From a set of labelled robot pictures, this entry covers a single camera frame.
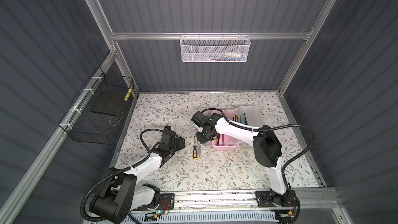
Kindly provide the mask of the markers in white basket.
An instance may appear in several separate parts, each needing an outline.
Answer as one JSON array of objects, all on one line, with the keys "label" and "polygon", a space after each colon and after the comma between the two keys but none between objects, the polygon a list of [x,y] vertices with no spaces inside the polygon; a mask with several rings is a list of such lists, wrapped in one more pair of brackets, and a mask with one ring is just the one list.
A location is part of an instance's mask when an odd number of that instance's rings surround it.
[{"label": "markers in white basket", "polygon": [[247,55],[240,52],[226,52],[220,54],[212,54],[205,57],[209,61],[235,61],[235,62],[245,62],[247,60]]}]

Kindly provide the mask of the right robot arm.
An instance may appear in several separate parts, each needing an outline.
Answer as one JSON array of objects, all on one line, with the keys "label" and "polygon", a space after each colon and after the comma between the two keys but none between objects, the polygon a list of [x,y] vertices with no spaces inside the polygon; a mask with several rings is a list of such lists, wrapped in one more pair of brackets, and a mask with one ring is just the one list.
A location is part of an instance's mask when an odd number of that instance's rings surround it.
[{"label": "right robot arm", "polygon": [[291,187],[285,176],[282,144],[270,126],[257,128],[244,125],[228,119],[223,112],[213,113],[211,116],[196,112],[191,121],[201,129],[195,134],[201,144],[223,134],[250,145],[254,149],[256,161],[266,168],[271,183],[271,200],[276,206],[283,206],[288,202]]}]

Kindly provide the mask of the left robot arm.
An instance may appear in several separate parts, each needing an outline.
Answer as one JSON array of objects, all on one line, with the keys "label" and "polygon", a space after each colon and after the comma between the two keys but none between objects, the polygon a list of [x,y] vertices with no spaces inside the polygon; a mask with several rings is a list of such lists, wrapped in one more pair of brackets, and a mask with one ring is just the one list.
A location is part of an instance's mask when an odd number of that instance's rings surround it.
[{"label": "left robot arm", "polygon": [[107,220],[120,224],[130,211],[138,207],[157,207],[160,190],[150,184],[143,184],[137,189],[136,184],[184,149],[186,141],[168,125],[163,129],[143,130],[140,141],[147,151],[143,159],[124,169],[109,169],[110,173],[85,194],[80,204],[80,214],[84,220]]}]

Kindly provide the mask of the black plate in basket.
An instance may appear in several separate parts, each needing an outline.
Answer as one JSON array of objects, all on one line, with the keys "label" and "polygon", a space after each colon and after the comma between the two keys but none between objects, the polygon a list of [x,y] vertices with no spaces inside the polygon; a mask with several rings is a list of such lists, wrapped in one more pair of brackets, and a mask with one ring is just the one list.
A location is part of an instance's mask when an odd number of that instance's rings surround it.
[{"label": "black plate in basket", "polygon": [[102,91],[94,101],[90,111],[110,116],[121,115],[126,103],[124,97],[125,94],[123,93]]}]

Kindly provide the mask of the pink plastic tool box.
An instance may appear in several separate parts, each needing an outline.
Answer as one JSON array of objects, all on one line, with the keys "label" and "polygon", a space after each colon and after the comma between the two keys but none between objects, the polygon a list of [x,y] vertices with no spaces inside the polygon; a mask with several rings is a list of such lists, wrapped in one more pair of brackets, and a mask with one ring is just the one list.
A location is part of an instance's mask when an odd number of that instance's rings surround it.
[{"label": "pink plastic tool box", "polygon": [[[254,137],[258,135],[254,129],[263,126],[263,119],[258,106],[239,106],[236,109],[223,109],[226,118],[221,117],[215,126],[219,134],[224,135],[225,145],[215,145],[212,142],[214,149],[220,151],[234,151],[238,147],[253,150]],[[248,125],[242,123],[241,116],[246,114]],[[235,114],[239,116],[239,122],[234,122],[233,117]]]}]

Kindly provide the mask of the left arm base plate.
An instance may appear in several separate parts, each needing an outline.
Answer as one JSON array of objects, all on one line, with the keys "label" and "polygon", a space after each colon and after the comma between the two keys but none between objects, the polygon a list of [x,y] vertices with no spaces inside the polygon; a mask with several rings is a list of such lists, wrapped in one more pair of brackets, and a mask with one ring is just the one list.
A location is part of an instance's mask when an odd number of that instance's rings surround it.
[{"label": "left arm base plate", "polygon": [[161,193],[158,200],[148,205],[142,205],[131,209],[131,211],[170,211],[174,209],[175,194]]}]

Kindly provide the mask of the teal utility knife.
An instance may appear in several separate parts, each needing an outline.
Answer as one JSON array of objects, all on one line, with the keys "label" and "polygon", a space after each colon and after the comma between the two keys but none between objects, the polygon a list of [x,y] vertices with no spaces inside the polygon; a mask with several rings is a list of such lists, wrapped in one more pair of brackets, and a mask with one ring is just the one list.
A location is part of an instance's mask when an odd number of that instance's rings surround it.
[{"label": "teal utility knife", "polygon": [[243,113],[243,115],[241,116],[241,118],[242,118],[242,123],[243,123],[244,125],[248,125],[248,123],[247,123],[247,118],[246,118],[246,114],[245,114],[245,113]]}]

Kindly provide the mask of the yellow marker in black basket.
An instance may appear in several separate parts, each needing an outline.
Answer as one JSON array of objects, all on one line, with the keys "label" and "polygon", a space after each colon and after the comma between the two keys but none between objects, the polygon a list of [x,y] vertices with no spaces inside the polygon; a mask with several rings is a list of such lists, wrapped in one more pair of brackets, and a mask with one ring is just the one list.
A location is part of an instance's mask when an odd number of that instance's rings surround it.
[{"label": "yellow marker in black basket", "polygon": [[133,88],[130,87],[130,88],[128,89],[128,91],[127,91],[125,97],[124,97],[124,101],[125,101],[125,102],[127,102],[127,101],[129,100],[129,97],[130,97],[132,91],[133,91]]}]

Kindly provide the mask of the aluminium front rail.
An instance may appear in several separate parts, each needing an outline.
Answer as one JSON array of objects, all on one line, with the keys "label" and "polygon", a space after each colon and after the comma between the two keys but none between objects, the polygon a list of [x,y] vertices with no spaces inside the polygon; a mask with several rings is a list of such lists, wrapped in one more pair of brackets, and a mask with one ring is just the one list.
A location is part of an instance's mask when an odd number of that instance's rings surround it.
[{"label": "aluminium front rail", "polygon": [[[160,203],[159,210],[170,209],[172,212],[189,211],[243,211],[243,210],[285,210],[292,208],[269,203],[259,206],[257,189],[240,190],[202,190],[202,191],[164,191],[162,194],[173,194],[174,198],[167,203]],[[294,188],[301,202],[301,209],[337,208],[342,204],[334,188]]]}]

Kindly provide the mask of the yellow black utility knife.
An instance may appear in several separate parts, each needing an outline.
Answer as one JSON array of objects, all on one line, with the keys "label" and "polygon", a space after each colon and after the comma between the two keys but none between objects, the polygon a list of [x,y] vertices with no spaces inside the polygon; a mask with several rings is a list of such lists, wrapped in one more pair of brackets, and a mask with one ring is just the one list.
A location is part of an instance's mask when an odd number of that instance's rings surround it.
[{"label": "yellow black utility knife", "polygon": [[235,115],[234,115],[233,121],[234,121],[234,122],[239,122],[239,116],[238,116],[238,114],[235,114]]}]

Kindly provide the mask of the small yellow black screwdriver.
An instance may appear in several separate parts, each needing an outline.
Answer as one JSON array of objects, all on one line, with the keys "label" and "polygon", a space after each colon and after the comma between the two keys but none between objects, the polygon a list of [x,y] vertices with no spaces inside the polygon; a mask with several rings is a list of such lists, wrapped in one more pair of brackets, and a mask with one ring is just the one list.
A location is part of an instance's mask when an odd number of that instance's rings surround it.
[{"label": "small yellow black screwdriver", "polygon": [[197,139],[196,136],[194,136],[194,143],[193,143],[193,159],[197,160],[198,159],[198,147],[197,147]]}]

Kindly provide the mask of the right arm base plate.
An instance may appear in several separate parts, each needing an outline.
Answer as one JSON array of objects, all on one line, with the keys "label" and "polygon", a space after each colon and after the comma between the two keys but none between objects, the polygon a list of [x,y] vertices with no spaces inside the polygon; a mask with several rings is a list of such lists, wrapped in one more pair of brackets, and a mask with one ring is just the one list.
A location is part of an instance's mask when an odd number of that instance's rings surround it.
[{"label": "right arm base plate", "polygon": [[258,207],[293,207],[299,206],[299,200],[292,190],[287,190],[283,195],[272,190],[261,190],[255,192]]}]

